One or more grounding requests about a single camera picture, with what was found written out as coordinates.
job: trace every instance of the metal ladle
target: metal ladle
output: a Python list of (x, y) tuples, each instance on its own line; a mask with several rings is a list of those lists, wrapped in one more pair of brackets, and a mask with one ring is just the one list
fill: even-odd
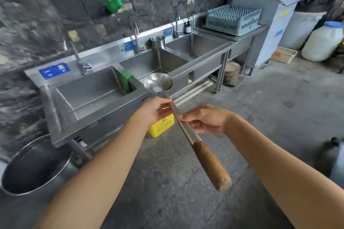
[[(144, 79), (144, 87), (146, 89), (150, 92), (161, 94), (164, 98), (170, 98), (166, 92), (170, 90), (172, 86), (172, 78), (164, 73), (152, 73)], [(169, 105), (211, 183), (217, 191), (229, 189), (232, 184), (230, 176), (221, 165), (217, 156), (201, 140), (188, 122), (179, 120), (178, 116), (182, 113), (174, 102), (171, 101)]]

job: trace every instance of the light blue dishwasher rack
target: light blue dishwasher rack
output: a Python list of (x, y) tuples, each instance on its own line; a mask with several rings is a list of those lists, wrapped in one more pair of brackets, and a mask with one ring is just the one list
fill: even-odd
[(261, 9), (224, 5), (207, 12), (205, 28), (241, 36), (258, 27)]

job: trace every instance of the blue sticker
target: blue sticker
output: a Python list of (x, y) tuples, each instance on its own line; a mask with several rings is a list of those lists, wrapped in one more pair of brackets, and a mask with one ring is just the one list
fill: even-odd
[(59, 63), (59, 64), (52, 65), (38, 71), (41, 73), (44, 79), (48, 80), (52, 77), (56, 77), (64, 73), (70, 72), (71, 69), (69, 69), (66, 63)]
[(164, 30), (164, 36), (171, 36), (171, 35), (172, 35), (172, 27)]
[(284, 30), (284, 29), (279, 30), (279, 31), (276, 33), (275, 37), (276, 37), (276, 36), (279, 36), (279, 35), (281, 35), (281, 34), (283, 34), (283, 30)]
[(123, 45), (124, 45), (124, 51), (125, 52), (129, 52), (129, 51), (135, 49), (134, 41), (126, 42)]

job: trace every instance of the white pipe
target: white pipe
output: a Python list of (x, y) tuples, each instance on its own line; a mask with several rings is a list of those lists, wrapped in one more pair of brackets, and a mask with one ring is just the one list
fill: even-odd
[(177, 103), (178, 101), (181, 101), (182, 99), (184, 99), (185, 97), (189, 96), (190, 94), (192, 94), (193, 92), (195, 92), (196, 90), (202, 88), (203, 86), (207, 85), (208, 83), (210, 83), (211, 81), (205, 81), (199, 85), (197, 85), (195, 88), (192, 88), (190, 91), (184, 93), (183, 95), (179, 96), (178, 98), (175, 98), (173, 100), (174, 103)]
[(206, 88), (208, 88), (209, 86), (212, 86), (213, 84), (214, 84), (213, 82), (208, 82), (206, 85), (204, 85), (200, 89), (198, 89), (198, 90), (194, 91), (193, 93), (189, 94), (188, 96), (182, 98), (180, 101), (178, 101), (176, 103), (176, 106), (178, 107), (179, 105), (183, 104), (184, 102), (190, 100), (192, 97), (196, 96), (198, 93), (204, 91)]

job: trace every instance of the blue lid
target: blue lid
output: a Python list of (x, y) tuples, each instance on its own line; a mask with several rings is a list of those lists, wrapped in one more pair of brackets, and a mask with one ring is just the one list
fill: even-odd
[(326, 21), (324, 26), (331, 27), (331, 28), (343, 28), (342, 22), (337, 21)]

